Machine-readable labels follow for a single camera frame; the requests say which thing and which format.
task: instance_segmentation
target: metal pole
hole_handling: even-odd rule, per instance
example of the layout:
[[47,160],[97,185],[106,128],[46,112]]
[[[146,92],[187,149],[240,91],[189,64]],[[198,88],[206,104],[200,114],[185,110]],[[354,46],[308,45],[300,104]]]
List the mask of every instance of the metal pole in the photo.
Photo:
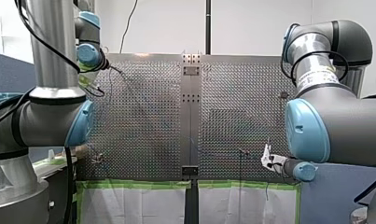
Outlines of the metal pole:
[[[29,0],[29,23],[44,41],[72,61],[77,59],[75,22],[71,0]],[[78,87],[77,71],[33,36],[36,86],[30,96],[42,99],[77,98],[85,95]]]
[[206,4],[205,54],[211,54],[211,0],[207,0],[207,4]]

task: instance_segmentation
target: metal bracket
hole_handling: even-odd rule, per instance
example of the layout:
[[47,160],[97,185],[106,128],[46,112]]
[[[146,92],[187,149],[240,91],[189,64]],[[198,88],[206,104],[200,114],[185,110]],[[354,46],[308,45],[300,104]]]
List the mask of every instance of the metal bracket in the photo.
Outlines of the metal bracket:
[[183,54],[182,58],[184,76],[199,76],[201,74],[200,54]]
[[199,166],[182,166],[182,175],[198,175]]

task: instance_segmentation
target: vertical metal rail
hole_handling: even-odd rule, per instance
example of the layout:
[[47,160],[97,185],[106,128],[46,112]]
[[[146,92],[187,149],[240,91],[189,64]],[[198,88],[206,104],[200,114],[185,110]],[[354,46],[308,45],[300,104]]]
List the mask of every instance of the vertical metal rail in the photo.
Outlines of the vertical metal rail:
[[206,0],[205,13],[205,54],[211,54],[211,0]]

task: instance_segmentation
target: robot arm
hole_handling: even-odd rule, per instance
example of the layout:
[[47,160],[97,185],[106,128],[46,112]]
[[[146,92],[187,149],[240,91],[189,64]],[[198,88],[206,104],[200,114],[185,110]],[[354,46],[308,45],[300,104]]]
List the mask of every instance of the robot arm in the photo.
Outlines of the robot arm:
[[297,26],[285,38],[298,88],[285,109],[289,150],[305,161],[376,166],[376,99],[339,82],[335,66],[344,64],[331,51],[348,62],[347,77],[371,62],[369,36],[351,21]]
[[[74,22],[69,0],[29,0],[27,11],[34,32],[70,61],[78,58],[80,72],[107,67],[95,15],[81,13]],[[88,140],[93,123],[93,104],[79,87],[78,69],[37,38],[32,37],[32,45],[36,87],[0,103],[0,224],[47,223],[48,183],[38,183],[28,147],[79,146]]]

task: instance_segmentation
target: silver cylinder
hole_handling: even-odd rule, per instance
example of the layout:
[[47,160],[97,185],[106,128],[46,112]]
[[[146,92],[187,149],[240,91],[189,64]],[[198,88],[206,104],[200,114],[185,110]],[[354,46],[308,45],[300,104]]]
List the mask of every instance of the silver cylinder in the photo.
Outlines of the silver cylinder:
[[[330,42],[326,37],[319,34],[302,35],[288,48],[287,61],[294,64],[307,53],[323,50],[330,50]],[[336,70],[326,53],[304,58],[297,64],[295,72],[298,91],[322,83],[339,83]]]
[[[350,67],[347,76],[341,81],[341,84],[348,86],[357,96],[360,95],[362,89],[365,68],[366,66]],[[341,78],[341,76],[344,74],[344,71],[344,66],[337,67],[336,75],[338,76],[338,78]]]
[[[31,27],[44,41],[72,62],[77,60],[75,23],[71,0],[29,0]],[[36,98],[76,98],[85,93],[78,87],[77,71],[32,36],[37,88]]]
[[37,185],[28,156],[0,161],[0,206],[35,192]]

